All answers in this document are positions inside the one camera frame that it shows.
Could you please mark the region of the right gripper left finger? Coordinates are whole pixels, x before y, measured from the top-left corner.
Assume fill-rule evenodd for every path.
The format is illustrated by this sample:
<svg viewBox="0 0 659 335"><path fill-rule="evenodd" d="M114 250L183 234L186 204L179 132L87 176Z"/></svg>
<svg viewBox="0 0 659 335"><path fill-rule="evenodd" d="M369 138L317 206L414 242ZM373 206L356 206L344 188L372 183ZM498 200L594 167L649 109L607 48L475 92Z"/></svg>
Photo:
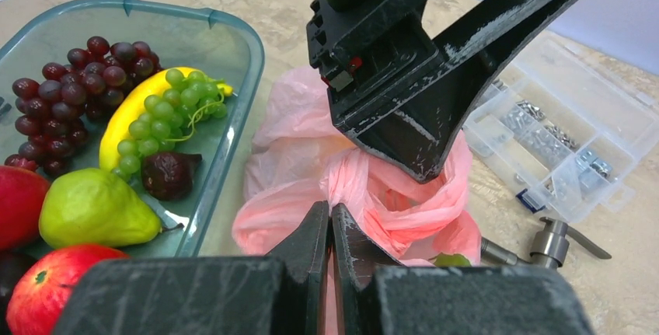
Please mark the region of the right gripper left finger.
<svg viewBox="0 0 659 335"><path fill-rule="evenodd" d="M263 256L132 258L95 264L56 334L317 334L324 328L330 219L314 203Z"/></svg>

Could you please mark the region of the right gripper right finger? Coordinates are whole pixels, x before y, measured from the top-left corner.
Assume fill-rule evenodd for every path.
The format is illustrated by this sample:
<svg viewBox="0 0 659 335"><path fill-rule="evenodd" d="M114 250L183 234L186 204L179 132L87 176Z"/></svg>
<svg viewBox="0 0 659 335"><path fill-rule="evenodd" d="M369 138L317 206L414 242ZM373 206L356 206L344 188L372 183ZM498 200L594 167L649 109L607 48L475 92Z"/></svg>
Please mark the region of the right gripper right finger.
<svg viewBox="0 0 659 335"><path fill-rule="evenodd" d="M528 265L408 267L332 210L341 334L591 334L572 287Z"/></svg>

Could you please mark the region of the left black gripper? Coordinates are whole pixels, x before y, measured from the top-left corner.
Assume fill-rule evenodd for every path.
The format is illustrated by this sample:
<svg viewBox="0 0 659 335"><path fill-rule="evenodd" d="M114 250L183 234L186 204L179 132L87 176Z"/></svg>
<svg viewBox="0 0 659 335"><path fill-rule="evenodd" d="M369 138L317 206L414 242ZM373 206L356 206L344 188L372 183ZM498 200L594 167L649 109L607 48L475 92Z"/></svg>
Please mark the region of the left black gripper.
<svg viewBox="0 0 659 335"><path fill-rule="evenodd" d="M438 177L484 89L578 0L483 0L437 35L428 0L314 0L310 65L334 126L418 183Z"/></svg>

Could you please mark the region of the pink plastic bag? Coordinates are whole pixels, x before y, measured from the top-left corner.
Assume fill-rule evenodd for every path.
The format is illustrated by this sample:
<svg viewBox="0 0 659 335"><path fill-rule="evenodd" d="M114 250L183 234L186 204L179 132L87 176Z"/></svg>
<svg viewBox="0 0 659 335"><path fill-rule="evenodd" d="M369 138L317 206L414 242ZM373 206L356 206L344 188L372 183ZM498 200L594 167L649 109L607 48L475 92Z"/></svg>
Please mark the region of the pink plastic bag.
<svg viewBox="0 0 659 335"><path fill-rule="evenodd" d="M420 184L360 150L330 119L326 85L309 66L272 86L245 166L245 203L232 238L262 255L289 236L318 201L344 204L357 224L408 266L437 256L480 261L481 233L467 211L472 153L458 134L438 178Z"/></svg>

